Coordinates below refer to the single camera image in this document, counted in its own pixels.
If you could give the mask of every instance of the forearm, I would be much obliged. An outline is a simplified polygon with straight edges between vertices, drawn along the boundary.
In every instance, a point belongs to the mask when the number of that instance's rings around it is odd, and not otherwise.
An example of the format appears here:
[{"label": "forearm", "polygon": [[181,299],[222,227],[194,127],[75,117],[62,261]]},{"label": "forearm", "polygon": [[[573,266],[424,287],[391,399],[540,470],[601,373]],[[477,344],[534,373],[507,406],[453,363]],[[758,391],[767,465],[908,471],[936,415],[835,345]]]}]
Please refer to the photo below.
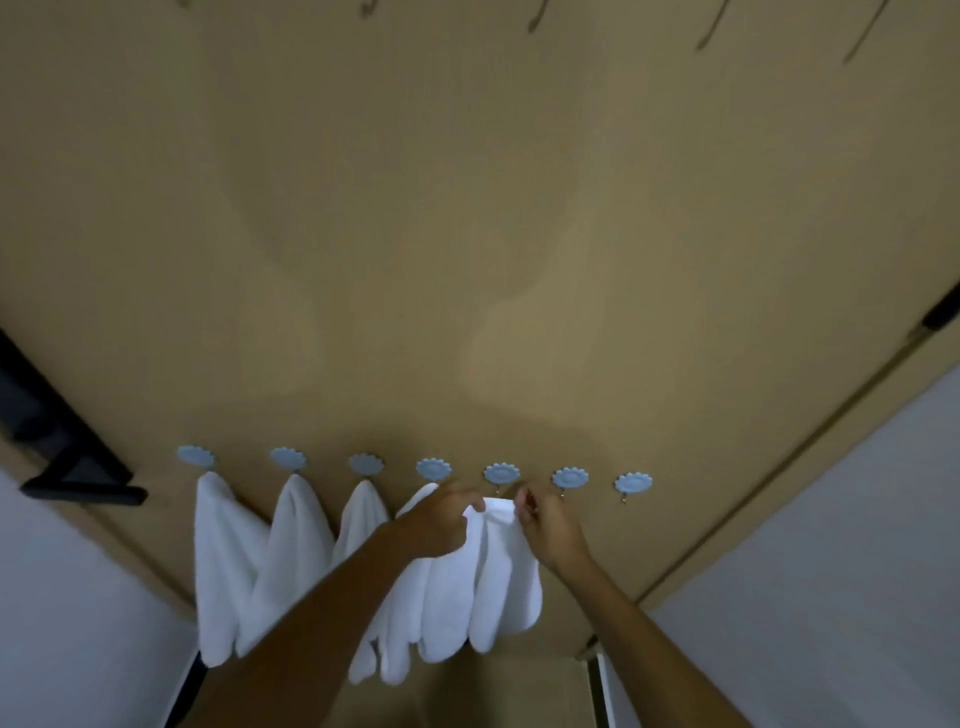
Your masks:
[{"label": "forearm", "polygon": [[680,649],[583,557],[561,578],[580,603],[644,728],[749,728]]},{"label": "forearm", "polygon": [[392,524],[378,528],[264,638],[190,725],[316,728],[411,560]]}]

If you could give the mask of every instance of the black metal frame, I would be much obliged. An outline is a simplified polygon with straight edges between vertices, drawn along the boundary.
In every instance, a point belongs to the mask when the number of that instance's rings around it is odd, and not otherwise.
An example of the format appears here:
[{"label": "black metal frame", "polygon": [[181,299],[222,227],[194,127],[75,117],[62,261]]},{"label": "black metal frame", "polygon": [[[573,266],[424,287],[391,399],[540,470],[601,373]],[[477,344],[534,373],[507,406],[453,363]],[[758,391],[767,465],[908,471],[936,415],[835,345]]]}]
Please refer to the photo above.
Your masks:
[{"label": "black metal frame", "polygon": [[140,505],[147,491],[0,329],[0,428],[48,462],[20,490],[45,500]]}]

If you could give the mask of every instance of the person's left hand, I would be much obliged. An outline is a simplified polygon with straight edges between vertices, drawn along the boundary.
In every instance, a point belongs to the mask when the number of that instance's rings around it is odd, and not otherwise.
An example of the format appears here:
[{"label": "person's left hand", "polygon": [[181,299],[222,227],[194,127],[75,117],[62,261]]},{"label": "person's left hand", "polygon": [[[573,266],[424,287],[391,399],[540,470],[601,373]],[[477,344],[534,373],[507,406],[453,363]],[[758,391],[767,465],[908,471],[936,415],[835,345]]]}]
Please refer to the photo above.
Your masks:
[{"label": "person's left hand", "polygon": [[467,542],[464,511],[470,505],[487,510],[478,490],[455,491],[449,484],[441,485],[392,523],[398,544],[414,559],[456,551]]}]

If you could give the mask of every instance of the white towel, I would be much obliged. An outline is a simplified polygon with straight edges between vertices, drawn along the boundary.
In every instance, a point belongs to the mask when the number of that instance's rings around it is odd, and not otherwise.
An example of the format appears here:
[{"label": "white towel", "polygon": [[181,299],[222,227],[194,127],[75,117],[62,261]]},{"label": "white towel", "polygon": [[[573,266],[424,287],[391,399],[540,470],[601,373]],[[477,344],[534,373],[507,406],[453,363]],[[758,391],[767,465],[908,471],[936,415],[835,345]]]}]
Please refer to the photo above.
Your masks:
[{"label": "white towel", "polygon": [[[340,537],[333,547],[331,568],[335,569],[346,561],[357,550],[376,528],[390,519],[387,509],[380,500],[380,496],[369,480],[361,481],[344,508],[344,515],[340,521]],[[366,680],[376,672],[376,652],[373,651],[373,642],[384,644],[383,635],[386,631],[387,614],[390,607],[390,596],[384,599],[377,609],[373,620],[367,627],[363,639],[353,655],[347,678],[352,685]]]},{"label": "white towel", "polygon": [[469,639],[489,652],[497,635],[523,632],[540,617],[540,565],[530,550],[512,502],[484,498],[479,572],[470,612]]},{"label": "white towel", "polygon": [[468,506],[464,516],[467,541],[430,564],[418,645],[427,663],[453,657],[467,641],[484,522],[473,506]]},{"label": "white towel", "polygon": [[[435,490],[436,483],[427,483],[396,512],[396,516],[399,518]],[[387,629],[380,643],[380,679],[388,685],[399,685],[410,671],[410,645],[420,641],[423,598],[431,561],[416,559],[403,570],[387,597]]]},{"label": "white towel", "polygon": [[269,536],[270,527],[236,502],[222,477],[200,477],[194,561],[200,654],[208,667],[222,665],[233,650]]},{"label": "white towel", "polygon": [[240,618],[237,655],[249,653],[326,576],[332,556],[333,533],[320,502],[294,473],[276,502],[263,563]]}]

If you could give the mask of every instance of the wall hook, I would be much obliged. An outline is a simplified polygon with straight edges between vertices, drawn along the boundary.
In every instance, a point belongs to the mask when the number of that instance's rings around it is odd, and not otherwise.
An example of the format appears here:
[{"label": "wall hook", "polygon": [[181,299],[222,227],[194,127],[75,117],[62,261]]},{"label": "wall hook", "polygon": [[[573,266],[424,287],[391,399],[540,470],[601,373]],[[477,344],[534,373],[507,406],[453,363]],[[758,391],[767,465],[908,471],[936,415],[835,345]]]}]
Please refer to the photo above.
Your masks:
[{"label": "wall hook", "polygon": [[445,477],[450,477],[453,468],[445,460],[437,457],[425,457],[417,463],[417,472],[420,476],[435,483],[439,483]]},{"label": "wall hook", "polygon": [[177,448],[177,457],[187,465],[196,465],[198,468],[213,470],[217,457],[210,450],[198,448],[196,445],[181,445]]},{"label": "wall hook", "polygon": [[720,10],[717,12],[716,17],[713,18],[713,22],[710,24],[710,29],[707,31],[707,34],[700,38],[700,42],[697,43],[697,50],[702,51],[706,48],[710,41],[713,40],[713,34],[716,33],[717,27],[720,25],[720,21],[723,19],[724,13],[727,11],[727,6],[730,4],[730,0],[723,0],[723,4],[720,6]]},{"label": "wall hook", "polygon": [[620,502],[626,504],[627,496],[631,496],[634,493],[643,493],[643,491],[647,490],[653,484],[654,479],[647,473],[626,473],[613,482],[613,487],[616,488],[622,496]]},{"label": "wall hook", "polygon": [[294,473],[306,467],[306,455],[293,448],[274,448],[270,450],[270,459]]},{"label": "wall hook", "polygon": [[493,463],[484,468],[484,478],[496,486],[496,494],[500,495],[500,487],[510,485],[520,477],[520,468],[510,463]]},{"label": "wall hook", "polygon": [[360,452],[356,455],[351,455],[349,464],[352,471],[358,475],[365,475],[366,477],[380,475],[383,473],[384,468],[383,460],[378,458],[376,455],[369,454],[368,452]]},{"label": "wall hook", "polygon": [[537,14],[527,23],[527,33],[533,33],[540,26],[540,21],[543,20],[543,16],[546,13],[546,6],[549,4],[550,0],[542,0],[542,2],[540,2],[540,9],[537,11]]},{"label": "wall hook", "polygon": [[373,15],[373,12],[376,10],[376,6],[380,4],[380,0],[368,0],[366,3],[360,3],[360,17],[366,20],[368,17]]},{"label": "wall hook", "polygon": [[867,39],[867,36],[870,34],[870,31],[874,29],[876,22],[880,19],[880,16],[883,15],[883,11],[887,9],[887,6],[890,5],[890,0],[880,0],[879,6],[876,8],[874,16],[870,18],[870,22],[867,23],[867,27],[863,29],[863,33],[860,34],[860,37],[856,40],[856,43],[853,44],[853,48],[847,52],[847,55],[843,58],[843,63],[846,65],[860,50],[860,46],[863,45],[863,41]]},{"label": "wall hook", "polygon": [[560,488],[560,497],[570,488],[582,488],[590,480],[589,473],[583,468],[560,468],[553,473],[553,484]]}]

